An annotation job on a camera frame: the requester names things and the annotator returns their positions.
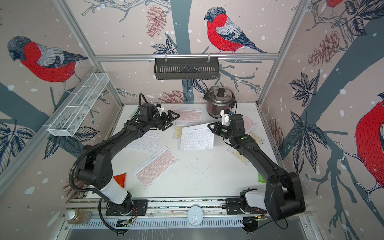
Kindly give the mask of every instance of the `bird illustration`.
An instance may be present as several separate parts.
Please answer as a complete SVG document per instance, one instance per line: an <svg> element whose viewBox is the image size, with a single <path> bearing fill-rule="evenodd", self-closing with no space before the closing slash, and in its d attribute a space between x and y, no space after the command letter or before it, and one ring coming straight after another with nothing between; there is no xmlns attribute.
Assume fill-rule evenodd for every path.
<svg viewBox="0 0 384 240"><path fill-rule="evenodd" d="M365 189L361 183L355 182L368 195L367 202L371 201L371 193L376 189L384 188L384 93L378 95L383 102L377 103L364 117L360 119L356 126L356 145L357 154L346 152L340 142L343 151L343 161L345 155L359 159L371 175L376 179L376 185L370 190Z"/></svg>
<svg viewBox="0 0 384 240"><path fill-rule="evenodd" d="M17 36L8 42L8 51L12 60L17 59L38 78L47 82L61 82L64 90L59 96L68 92L65 81L75 74L77 65L88 57L69 53L60 48L48 47L32 42L24 36Z"/></svg>
<svg viewBox="0 0 384 240"><path fill-rule="evenodd" d="M213 7L205 15L208 26L209 41L221 51L235 52L241 48L251 48L260 53L265 53L250 41L243 30L235 25L227 16L222 7Z"/></svg>

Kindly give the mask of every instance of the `glass jar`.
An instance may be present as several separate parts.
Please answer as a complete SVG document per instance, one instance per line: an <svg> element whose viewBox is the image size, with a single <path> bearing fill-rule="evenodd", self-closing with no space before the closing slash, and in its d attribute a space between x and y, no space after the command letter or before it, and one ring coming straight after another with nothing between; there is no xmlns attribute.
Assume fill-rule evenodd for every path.
<svg viewBox="0 0 384 240"><path fill-rule="evenodd" d="M91 212L87 210L69 210L65 215L65 220L69 224L85 224L91 219Z"/></svg>

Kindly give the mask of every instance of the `white round object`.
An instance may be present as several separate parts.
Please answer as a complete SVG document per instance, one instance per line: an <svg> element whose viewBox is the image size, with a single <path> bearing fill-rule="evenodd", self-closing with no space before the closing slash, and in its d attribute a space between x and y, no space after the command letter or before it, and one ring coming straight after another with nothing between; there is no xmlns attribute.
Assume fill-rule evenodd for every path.
<svg viewBox="0 0 384 240"><path fill-rule="evenodd" d="M192 226L199 226L203 221L203 211L198 206L193 206L188 211L187 218Z"/></svg>

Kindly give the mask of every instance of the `orange object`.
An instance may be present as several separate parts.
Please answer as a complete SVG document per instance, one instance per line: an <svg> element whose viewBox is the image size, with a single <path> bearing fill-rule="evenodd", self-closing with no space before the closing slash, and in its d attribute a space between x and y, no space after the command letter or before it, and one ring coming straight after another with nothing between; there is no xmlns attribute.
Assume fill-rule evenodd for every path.
<svg viewBox="0 0 384 240"><path fill-rule="evenodd" d="M113 176L113 178L116 180L116 182L122 187L124 188L125 187L125 176L127 174L124 173L124 174L120 174L120 175L117 175L117 176Z"/></svg>

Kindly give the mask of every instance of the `bird beak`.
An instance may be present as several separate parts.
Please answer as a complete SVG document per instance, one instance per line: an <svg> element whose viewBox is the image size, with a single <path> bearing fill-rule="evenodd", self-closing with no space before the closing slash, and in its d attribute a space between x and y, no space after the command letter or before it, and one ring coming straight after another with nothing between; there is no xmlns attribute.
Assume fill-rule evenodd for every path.
<svg viewBox="0 0 384 240"><path fill-rule="evenodd" d="M13 61L16 60L16 56L15 56L15 53L14 53L14 52L9 52L9 56L11 56L11 58L12 58Z"/></svg>

